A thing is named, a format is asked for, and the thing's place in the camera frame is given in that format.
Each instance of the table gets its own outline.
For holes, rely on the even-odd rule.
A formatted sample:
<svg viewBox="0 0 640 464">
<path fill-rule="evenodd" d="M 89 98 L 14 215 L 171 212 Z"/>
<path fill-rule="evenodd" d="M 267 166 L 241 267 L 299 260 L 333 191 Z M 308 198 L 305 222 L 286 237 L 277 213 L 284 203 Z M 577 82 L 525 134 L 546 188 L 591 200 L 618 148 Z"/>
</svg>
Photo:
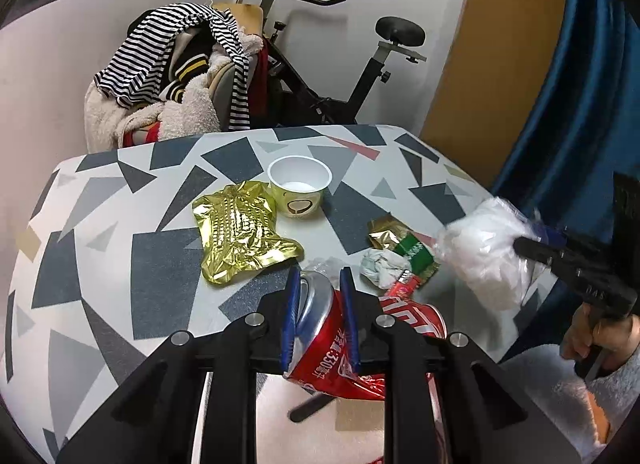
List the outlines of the table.
<svg viewBox="0 0 640 464">
<path fill-rule="evenodd" d="M 207 134 L 60 163 L 21 236 L 0 366 L 0 393 L 46 461 L 169 334 L 222 330 L 284 286 L 287 263 L 222 287 L 207 283 L 190 206 L 227 184 L 267 182 L 265 168 L 283 155 L 311 155 L 334 174 L 322 212 L 277 221 L 280 235 L 304 247 L 303 268 L 333 256 L 357 269 L 369 247 L 367 221 L 385 212 L 429 242 L 490 196 L 441 154 L 386 125 Z M 521 311 L 501 314 L 482 308 L 446 268 L 416 296 L 497 359 L 552 283 L 541 277 Z M 363 279 L 356 286 L 374 292 Z M 286 411 L 306 392 L 277 376 L 258 376 L 258 390 L 261 464 L 283 454 L 364 464 L 382 454 L 382 432 L 334 427 L 346 415 L 340 403 L 293 425 Z"/>
</svg>

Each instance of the plastic cup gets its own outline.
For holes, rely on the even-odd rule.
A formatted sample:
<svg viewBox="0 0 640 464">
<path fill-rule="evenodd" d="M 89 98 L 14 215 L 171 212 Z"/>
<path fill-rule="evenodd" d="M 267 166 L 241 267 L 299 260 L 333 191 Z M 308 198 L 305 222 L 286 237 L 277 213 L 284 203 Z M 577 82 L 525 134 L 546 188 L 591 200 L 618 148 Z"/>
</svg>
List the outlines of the plastic cup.
<svg viewBox="0 0 640 464">
<path fill-rule="evenodd" d="M 322 192 L 333 177 L 324 162 L 303 155 L 274 160 L 267 168 L 267 175 L 278 211 L 288 217 L 304 217 L 316 211 Z"/>
</svg>

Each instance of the white wall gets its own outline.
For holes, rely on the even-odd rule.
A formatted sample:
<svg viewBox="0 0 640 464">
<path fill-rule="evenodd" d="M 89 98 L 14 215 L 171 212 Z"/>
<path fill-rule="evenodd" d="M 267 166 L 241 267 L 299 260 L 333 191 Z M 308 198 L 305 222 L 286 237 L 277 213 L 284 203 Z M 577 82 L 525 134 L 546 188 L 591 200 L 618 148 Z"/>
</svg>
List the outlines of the white wall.
<svg viewBox="0 0 640 464">
<path fill-rule="evenodd" d="M 92 75 L 124 40 L 141 12 L 184 0 L 57 0 L 0 30 L 0 327 L 15 261 L 15 235 L 61 160 L 85 153 L 82 101 Z M 209 0 L 189 0 L 208 3 Z M 248 3 L 258 0 L 245 0 Z M 378 40 L 381 16 L 401 16 L 427 31 L 427 64 L 394 54 L 358 120 L 419 132 L 442 73 L 463 0 L 348 0 L 316 7 L 277 0 L 270 23 L 289 27 L 280 46 L 319 94 L 347 99 Z"/>
</svg>

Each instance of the black saddle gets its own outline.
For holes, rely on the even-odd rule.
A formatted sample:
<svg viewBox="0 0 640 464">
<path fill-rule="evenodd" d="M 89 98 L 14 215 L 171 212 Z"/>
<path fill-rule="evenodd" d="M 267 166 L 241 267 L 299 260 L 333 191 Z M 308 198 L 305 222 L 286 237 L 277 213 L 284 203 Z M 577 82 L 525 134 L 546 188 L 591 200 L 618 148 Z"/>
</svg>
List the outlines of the black saddle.
<svg viewBox="0 0 640 464">
<path fill-rule="evenodd" d="M 396 16 L 380 18 L 376 24 L 376 33 L 384 40 L 405 47 L 420 47 L 426 38 L 420 25 Z"/>
</svg>

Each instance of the metal bolt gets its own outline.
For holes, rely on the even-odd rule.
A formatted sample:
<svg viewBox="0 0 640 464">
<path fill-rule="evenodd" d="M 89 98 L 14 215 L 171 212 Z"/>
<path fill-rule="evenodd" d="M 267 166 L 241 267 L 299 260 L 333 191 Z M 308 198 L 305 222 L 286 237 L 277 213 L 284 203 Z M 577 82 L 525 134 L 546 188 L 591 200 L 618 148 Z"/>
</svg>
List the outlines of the metal bolt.
<svg viewBox="0 0 640 464">
<path fill-rule="evenodd" d="M 171 343 L 181 347 L 182 345 L 186 345 L 190 339 L 189 333 L 185 330 L 178 330 L 178 332 L 174 332 L 174 335 L 171 336 Z"/>
<path fill-rule="evenodd" d="M 390 316 L 389 314 L 381 314 L 376 318 L 376 323 L 381 326 L 383 329 L 388 329 L 392 327 L 396 322 L 396 318 Z"/>
<path fill-rule="evenodd" d="M 260 314 L 259 312 L 252 312 L 251 314 L 247 314 L 244 317 L 244 322 L 249 327 L 257 327 L 257 326 L 262 325 L 264 323 L 264 316 L 262 314 Z"/>
<path fill-rule="evenodd" d="M 469 345 L 469 338 L 466 337 L 462 332 L 454 332 L 450 337 L 449 337 L 449 341 L 450 343 L 458 348 L 462 348 L 462 347 L 466 347 L 467 345 Z"/>
</svg>

